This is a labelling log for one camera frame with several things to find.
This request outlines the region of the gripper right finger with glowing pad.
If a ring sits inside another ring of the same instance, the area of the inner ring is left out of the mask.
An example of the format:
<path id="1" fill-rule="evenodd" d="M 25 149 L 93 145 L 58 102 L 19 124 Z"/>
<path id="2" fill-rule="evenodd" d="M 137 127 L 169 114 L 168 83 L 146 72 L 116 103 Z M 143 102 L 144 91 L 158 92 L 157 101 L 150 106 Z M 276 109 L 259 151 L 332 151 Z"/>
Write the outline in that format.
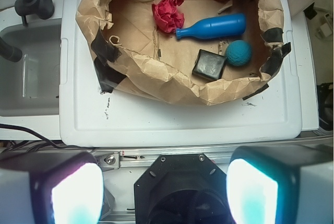
<path id="1" fill-rule="evenodd" d="M 333 223 L 333 147 L 240 146 L 226 193 L 236 223 Z"/>

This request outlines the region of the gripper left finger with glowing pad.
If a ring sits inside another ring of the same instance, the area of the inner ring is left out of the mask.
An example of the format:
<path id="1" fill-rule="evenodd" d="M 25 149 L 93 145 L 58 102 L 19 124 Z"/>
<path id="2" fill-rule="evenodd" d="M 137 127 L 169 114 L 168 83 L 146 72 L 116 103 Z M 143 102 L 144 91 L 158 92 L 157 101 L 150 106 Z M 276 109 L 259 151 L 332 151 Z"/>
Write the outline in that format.
<path id="1" fill-rule="evenodd" d="M 103 192 L 87 151 L 1 154 L 1 223 L 98 223 Z"/>

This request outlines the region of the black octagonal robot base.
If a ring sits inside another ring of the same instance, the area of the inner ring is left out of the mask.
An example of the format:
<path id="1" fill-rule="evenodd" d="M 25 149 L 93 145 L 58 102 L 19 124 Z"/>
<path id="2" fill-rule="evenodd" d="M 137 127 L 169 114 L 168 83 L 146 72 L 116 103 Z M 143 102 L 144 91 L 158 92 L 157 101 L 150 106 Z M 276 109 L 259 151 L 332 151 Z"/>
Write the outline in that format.
<path id="1" fill-rule="evenodd" d="M 226 173 L 204 154 L 160 155 L 134 183 L 136 223 L 234 223 Z"/>

